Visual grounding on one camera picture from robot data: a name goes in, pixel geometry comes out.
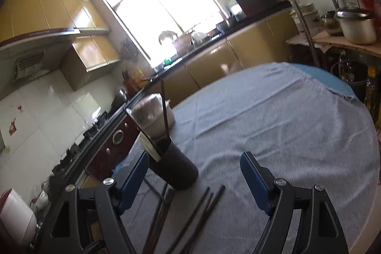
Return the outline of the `metal storage rack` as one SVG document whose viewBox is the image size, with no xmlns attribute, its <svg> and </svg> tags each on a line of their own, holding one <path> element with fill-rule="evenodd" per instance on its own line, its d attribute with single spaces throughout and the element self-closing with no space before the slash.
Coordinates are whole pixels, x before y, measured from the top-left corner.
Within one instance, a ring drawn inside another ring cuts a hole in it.
<svg viewBox="0 0 381 254">
<path fill-rule="evenodd" d="M 334 21 L 338 23 L 337 34 L 331 35 L 325 30 L 312 35 L 298 1 L 288 1 L 301 24 L 303 29 L 301 36 L 307 41 L 316 67 L 320 67 L 316 47 L 341 47 L 380 58 L 380 28 L 374 25 L 375 12 L 362 8 L 341 8 L 337 0 L 331 0 L 335 8 Z"/>
</svg>

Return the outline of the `gas stove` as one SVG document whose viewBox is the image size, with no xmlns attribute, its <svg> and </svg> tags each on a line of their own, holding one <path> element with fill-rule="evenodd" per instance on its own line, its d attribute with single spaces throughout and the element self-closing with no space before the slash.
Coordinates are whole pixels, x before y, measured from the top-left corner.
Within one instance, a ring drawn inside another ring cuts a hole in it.
<svg viewBox="0 0 381 254">
<path fill-rule="evenodd" d="M 76 182 L 90 160 L 106 140 L 112 123 L 111 114 L 104 112 L 91 127 L 80 135 L 80 141 L 74 142 L 64 152 L 62 160 L 53 167 L 48 181 L 55 188 L 59 185 Z"/>
</svg>

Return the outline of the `white plastic spoon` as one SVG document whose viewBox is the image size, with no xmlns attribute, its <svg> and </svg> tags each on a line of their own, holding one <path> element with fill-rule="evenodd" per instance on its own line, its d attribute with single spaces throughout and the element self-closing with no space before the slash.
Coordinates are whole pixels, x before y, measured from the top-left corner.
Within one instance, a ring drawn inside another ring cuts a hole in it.
<svg viewBox="0 0 381 254">
<path fill-rule="evenodd" d="M 125 108 L 127 114 L 129 117 L 132 118 L 132 120 L 136 123 L 137 129 L 140 131 L 138 135 L 138 139 L 140 140 L 141 145 L 143 146 L 144 150 L 149 153 L 149 155 L 156 161 L 160 162 L 161 156 L 158 152 L 158 147 L 156 146 L 155 142 L 141 129 L 140 125 L 138 125 L 137 121 L 134 120 L 132 117 L 132 110 L 129 108 Z"/>
</svg>

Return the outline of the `yellow wall cabinet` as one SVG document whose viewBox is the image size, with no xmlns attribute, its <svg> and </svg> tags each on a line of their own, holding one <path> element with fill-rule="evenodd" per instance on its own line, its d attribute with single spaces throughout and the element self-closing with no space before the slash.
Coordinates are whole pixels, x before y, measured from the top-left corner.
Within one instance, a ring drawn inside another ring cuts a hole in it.
<svg viewBox="0 0 381 254">
<path fill-rule="evenodd" d="M 73 90 L 111 72 L 120 61 L 107 37 L 109 27 L 89 0 L 6 0 L 1 6 L 1 43 L 58 28 L 80 31 L 58 68 Z"/>
</svg>

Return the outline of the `sink faucet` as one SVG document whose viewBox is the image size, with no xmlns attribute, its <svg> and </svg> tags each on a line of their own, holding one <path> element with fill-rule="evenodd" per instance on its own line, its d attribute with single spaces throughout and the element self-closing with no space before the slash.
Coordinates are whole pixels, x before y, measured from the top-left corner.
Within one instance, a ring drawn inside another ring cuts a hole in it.
<svg viewBox="0 0 381 254">
<path fill-rule="evenodd" d="M 177 50 L 174 46 L 174 41 L 177 39 L 178 34 L 170 30 L 165 30 L 158 36 L 159 44 L 163 47 L 164 52 L 170 57 L 177 54 Z"/>
</svg>

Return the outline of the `steel kettle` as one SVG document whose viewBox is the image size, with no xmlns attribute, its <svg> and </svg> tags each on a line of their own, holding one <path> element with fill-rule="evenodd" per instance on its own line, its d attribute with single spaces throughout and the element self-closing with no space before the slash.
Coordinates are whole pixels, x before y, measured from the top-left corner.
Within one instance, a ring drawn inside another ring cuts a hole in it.
<svg viewBox="0 0 381 254">
<path fill-rule="evenodd" d="M 335 11 L 329 11 L 320 17 L 320 24 L 331 36 L 342 36 L 340 23 L 335 19 Z"/>
</svg>

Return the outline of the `grey table cloth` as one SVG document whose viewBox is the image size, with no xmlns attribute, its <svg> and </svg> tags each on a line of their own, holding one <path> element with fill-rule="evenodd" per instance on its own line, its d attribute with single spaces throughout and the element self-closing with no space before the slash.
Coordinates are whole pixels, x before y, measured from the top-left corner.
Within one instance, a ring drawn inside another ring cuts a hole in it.
<svg viewBox="0 0 381 254">
<path fill-rule="evenodd" d="M 378 186 L 378 139 L 369 111 L 322 70 L 269 63 L 202 88 L 174 109 L 171 137 L 199 176 L 174 194 L 156 253 L 165 253 L 204 191 L 225 192 L 193 253 L 252 253 L 267 223 L 240 170 L 249 151 L 293 186 L 322 185 L 353 247 Z"/>
</svg>

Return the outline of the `steel cooking pot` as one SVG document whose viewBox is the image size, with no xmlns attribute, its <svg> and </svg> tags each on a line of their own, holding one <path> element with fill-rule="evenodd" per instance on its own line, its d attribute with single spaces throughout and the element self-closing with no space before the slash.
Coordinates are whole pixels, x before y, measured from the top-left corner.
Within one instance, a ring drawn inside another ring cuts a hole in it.
<svg viewBox="0 0 381 254">
<path fill-rule="evenodd" d="M 372 45 L 377 40 L 375 14 L 362 8 L 339 8 L 335 19 L 340 23 L 344 37 L 355 45 Z"/>
</svg>

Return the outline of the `knife block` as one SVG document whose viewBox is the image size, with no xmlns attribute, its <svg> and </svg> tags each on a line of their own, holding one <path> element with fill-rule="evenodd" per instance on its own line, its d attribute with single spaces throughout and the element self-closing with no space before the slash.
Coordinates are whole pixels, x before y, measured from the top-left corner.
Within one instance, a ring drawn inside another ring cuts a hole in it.
<svg viewBox="0 0 381 254">
<path fill-rule="evenodd" d="M 122 71 L 122 76 L 123 76 L 123 85 L 126 88 L 129 94 L 129 97 L 133 98 L 133 96 L 135 96 L 139 91 L 136 81 L 133 80 L 133 78 L 129 75 L 129 72 L 127 72 L 127 70 Z"/>
</svg>

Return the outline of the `black chopstick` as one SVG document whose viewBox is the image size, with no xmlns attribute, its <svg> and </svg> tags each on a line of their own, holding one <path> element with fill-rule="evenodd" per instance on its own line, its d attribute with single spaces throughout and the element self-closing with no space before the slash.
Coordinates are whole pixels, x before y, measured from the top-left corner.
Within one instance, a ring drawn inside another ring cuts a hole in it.
<svg viewBox="0 0 381 254">
<path fill-rule="evenodd" d="M 169 141 L 170 135 L 169 135 L 169 125 L 168 125 L 168 118 L 167 118 L 167 105 L 165 100 L 165 85 L 163 78 L 160 79 L 160 85 L 161 85 L 161 98 L 162 98 L 162 106 L 163 106 L 163 120 L 165 124 L 165 135 L 166 139 Z"/>
<path fill-rule="evenodd" d="M 172 203 L 173 195 L 173 189 L 169 188 L 164 197 L 166 202 L 161 203 L 157 215 L 154 216 L 149 234 L 143 248 L 143 253 L 154 253 Z"/>
<path fill-rule="evenodd" d="M 191 252 L 191 249 L 194 247 L 194 244 L 196 243 L 205 225 L 207 224 L 208 219 L 211 217 L 213 211 L 216 209 L 216 206 L 220 202 L 223 194 L 225 193 L 225 189 L 225 185 L 220 186 L 218 192 L 216 193 L 216 196 L 211 200 L 211 202 L 208 204 L 205 211 L 203 212 L 203 215 L 201 216 L 201 219 L 199 220 L 199 223 L 197 224 L 194 233 L 191 235 L 190 239 L 187 241 L 180 253 L 188 254 Z"/>
<path fill-rule="evenodd" d="M 161 194 L 146 178 L 144 178 L 144 182 L 145 184 L 147 184 L 147 186 L 153 191 L 153 193 L 159 198 L 159 200 L 162 203 L 167 204 L 167 201 L 165 197 L 163 196 L 163 194 Z"/>
<path fill-rule="evenodd" d="M 191 225 L 191 223 L 194 220 L 195 216 L 197 215 L 199 209 L 201 208 L 201 205 L 204 203 L 204 201 L 205 201 L 208 193 L 210 192 L 210 190 L 211 190 L 210 187 L 206 188 L 206 190 L 204 191 L 203 195 L 201 196 L 201 199 L 196 204 L 196 207 L 193 209 L 191 215 L 189 216 L 189 218 L 187 219 L 187 221 L 183 225 L 183 227 L 180 230 L 180 232 L 178 233 L 177 237 L 174 239 L 174 241 L 172 242 L 172 244 L 170 245 L 168 250 L 165 252 L 166 254 L 171 254 L 174 251 L 174 249 L 177 247 L 177 245 L 180 243 L 180 240 L 185 235 L 187 229 L 189 228 L 189 226 Z"/>
</svg>

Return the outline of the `steel bowl on counter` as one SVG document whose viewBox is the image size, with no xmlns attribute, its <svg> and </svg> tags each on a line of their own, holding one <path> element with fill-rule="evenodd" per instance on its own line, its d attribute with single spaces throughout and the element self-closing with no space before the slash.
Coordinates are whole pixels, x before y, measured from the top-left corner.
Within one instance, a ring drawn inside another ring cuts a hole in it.
<svg viewBox="0 0 381 254">
<path fill-rule="evenodd" d="M 230 18 L 225 19 L 222 22 L 218 23 L 216 25 L 216 29 L 220 33 L 225 34 L 229 29 L 231 29 L 236 24 L 237 24 L 237 20 L 235 19 L 235 17 L 230 17 Z"/>
</svg>

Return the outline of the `white rice cooker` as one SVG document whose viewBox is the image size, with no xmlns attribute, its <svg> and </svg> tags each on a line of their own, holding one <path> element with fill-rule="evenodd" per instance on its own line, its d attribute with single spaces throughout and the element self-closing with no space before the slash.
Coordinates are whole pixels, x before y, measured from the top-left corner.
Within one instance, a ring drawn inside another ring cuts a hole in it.
<svg viewBox="0 0 381 254">
<path fill-rule="evenodd" d="M 320 33 L 322 31 L 322 25 L 320 23 L 320 15 L 315 5 L 313 3 L 304 5 L 300 4 L 300 10 L 308 26 L 310 34 L 315 36 L 316 34 Z M 300 35 L 303 35 L 305 32 L 295 10 L 290 12 L 290 16 L 293 18 Z"/>
</svg>

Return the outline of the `black perforated utensil holder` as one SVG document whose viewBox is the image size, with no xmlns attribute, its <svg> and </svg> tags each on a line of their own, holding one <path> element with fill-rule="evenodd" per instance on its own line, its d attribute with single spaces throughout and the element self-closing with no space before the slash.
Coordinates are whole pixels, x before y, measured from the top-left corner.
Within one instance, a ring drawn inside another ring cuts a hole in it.
<svg viewBox="0 0 381 254">
<path fill-rule="evenodd" d="M 154 140 L 160 160 L 150 158 L 149 168 L 175 190 L 186 190 L 198 178 L 196 165 L 174 144 L 172 139 L 162 136 Z"/>
</svg>

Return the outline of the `range hood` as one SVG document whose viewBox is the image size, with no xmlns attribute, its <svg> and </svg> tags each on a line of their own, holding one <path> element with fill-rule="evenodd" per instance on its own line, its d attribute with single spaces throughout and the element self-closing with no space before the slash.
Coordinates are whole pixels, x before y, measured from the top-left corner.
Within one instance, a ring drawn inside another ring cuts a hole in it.
<svg viewBox="0 0 381 254">
<path fill-rule="evenodd" d="M 24 34 L 1 43 L 1 98 L 59 68 L 80 31 L 58 28 Z"/>
</svg>

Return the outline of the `white red appliance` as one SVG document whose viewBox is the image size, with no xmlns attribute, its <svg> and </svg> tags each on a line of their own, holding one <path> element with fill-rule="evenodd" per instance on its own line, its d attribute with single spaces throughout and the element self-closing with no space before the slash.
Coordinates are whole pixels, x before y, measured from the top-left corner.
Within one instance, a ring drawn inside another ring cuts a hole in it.
<svg viewBox="0 0 381 254">
<path fill-rule="evenodd" d="M 1 222 L 16 244 L 21 247 L 30 245 L 37 220 L 34 212 L 14 189 L 8 189 L 1 195 Z"/>
</svg>

